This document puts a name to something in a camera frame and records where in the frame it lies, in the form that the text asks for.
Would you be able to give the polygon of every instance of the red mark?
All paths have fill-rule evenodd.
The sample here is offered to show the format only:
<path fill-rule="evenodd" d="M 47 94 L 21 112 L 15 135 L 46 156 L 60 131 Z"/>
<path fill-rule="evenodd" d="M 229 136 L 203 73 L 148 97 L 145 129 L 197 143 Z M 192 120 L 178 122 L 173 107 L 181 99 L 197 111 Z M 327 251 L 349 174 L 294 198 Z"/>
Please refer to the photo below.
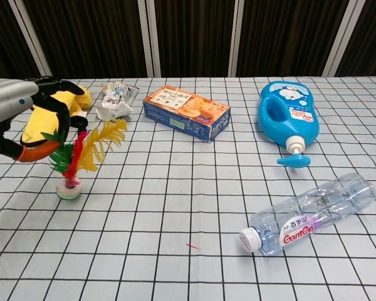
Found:
<path fill-rule="evenodd" d="M 192 246 L 190 244 L 187 243 L 187 246 L 190 247 L 190 248 L 193 248 L 193 249 L 197 249 L 197 250 L 200 250 L 200 248 L 196 247 L 196 246 Z"/>

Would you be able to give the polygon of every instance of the table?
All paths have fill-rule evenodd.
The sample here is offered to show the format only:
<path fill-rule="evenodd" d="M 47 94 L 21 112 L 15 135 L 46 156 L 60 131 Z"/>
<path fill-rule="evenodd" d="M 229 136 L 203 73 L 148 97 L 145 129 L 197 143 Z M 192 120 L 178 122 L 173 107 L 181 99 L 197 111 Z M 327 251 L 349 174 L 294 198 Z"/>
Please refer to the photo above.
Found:
<path fill-rule="evenodd" d="M 376 188 L 376 77 L 284 78 L 310 88 L 320 121 L 299 170 L 276 165 L 285 150 L 256 123 L 260 90 L 280 79 L 125 79 L 140 88 L 126 140 L 79 173 L 75 201 L 56 196 L 47 159 L 0 156 L 0 301 L 375 301 L 376 202 L 278 256 L 239 242 L 251 213 L 342 174 Z M 98 105 L 109 80 L 75 82 Z M 146 119 L 142 99 L 165 84 L 228 103 L 229 127 L 207 144 Z M 7 137 L 19 140 L 28 114 Z M 94 109 L 88 119 L 99 124 Z"/>

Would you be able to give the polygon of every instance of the snack box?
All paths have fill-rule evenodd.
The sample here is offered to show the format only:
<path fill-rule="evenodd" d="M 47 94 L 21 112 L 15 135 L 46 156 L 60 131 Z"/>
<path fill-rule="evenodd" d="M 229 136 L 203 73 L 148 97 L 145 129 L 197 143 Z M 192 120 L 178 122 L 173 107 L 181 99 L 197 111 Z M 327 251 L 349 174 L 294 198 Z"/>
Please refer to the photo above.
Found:
<path fill-rule="evenodd" d="M 210 142 L 230 121 L 228 105 L 172 86 L 164 86 L 144 100 L 147 118 Z"/>

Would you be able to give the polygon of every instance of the dark curtain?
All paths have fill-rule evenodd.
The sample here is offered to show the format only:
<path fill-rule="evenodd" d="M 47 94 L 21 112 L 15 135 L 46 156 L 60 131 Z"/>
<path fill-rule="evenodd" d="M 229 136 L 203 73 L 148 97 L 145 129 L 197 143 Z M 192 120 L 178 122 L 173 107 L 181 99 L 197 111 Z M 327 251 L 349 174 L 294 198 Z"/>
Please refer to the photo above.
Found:
<path fill-rule="evenodd" d="M 39 70 L 8 0 L 0 0 L 0 78 L 38 76 Z"/>
<path fill-rule="evenodd" d="M 54 75 L 146 77 L 137 0 L 24 0 Z"/>
<path fill-rule="evenodd" d="M 234 0 L 155 0 L 163 77 L 225 77 Z"/>
<path fill-rule="evenodd" d="M 320 76 L 348 0 L 245 1 L 237 76 Z"/>
<path fill-rule="evenodd" d="M 336 76 L 376 75 L 376 0 L 367 0 L 338 66 Z"/>

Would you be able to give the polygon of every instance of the plastic water bottle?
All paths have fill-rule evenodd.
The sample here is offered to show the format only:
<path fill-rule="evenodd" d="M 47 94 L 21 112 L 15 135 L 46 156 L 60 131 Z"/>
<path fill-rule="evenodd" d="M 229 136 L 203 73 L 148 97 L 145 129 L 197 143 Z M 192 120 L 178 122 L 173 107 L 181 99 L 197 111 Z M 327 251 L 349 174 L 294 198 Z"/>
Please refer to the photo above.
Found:
<path fill-rule="evenodd" d="M 329 226 L 366 208 L 375 199 L 375 189 L 359 174 L 347 174 L 254 213 L 251 226 L 239 236 L 250 252 L 262 249 L 273 255 L 317 229 Z"/>

